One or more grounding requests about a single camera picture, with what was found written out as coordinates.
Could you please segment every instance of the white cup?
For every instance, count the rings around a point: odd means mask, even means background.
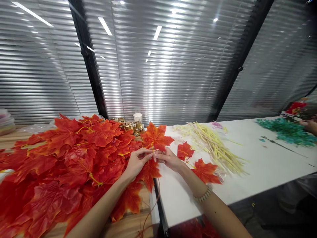
[[[142,113],[135,113],[133,114],[134,121],[140,121],[142,123]]]

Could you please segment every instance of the forearm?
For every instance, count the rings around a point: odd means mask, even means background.
[[[99,237],[110,213],[130,182],[131,179],[123,174],[68,233],[66,238]]]
[[[179,173],[193,192],[193,196],[199,198],[205,194],[208,186],[187,165],[184,164]],[[211,193],[205,201],[198,205],[221,237],[251,237],[239,219],[216,194]]]

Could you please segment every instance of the stack of containers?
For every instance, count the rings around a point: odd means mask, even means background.
[[[16,129],[14,118],[7,109],[0,108],[0,136],[8,134]]]

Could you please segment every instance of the window blinds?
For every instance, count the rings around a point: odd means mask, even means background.
[[[0,3],[0,108],[16,124],[98,113],[68,2]]]
[[[275,116],[317,83],[317,40],[307,1],[275,0],[218,121]]]
[[[109,117],[206,122],[257,3],[84,0]]]

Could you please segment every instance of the bracelet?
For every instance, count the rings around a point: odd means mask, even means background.
[[[210,185],[207,185],[207,186],[208,186],[208,189],[204,195],[202,195],[200,198],[194,197],[194,200],[196,202],[203,202],[210,196],[210,194],[212,193],[212,187]]]

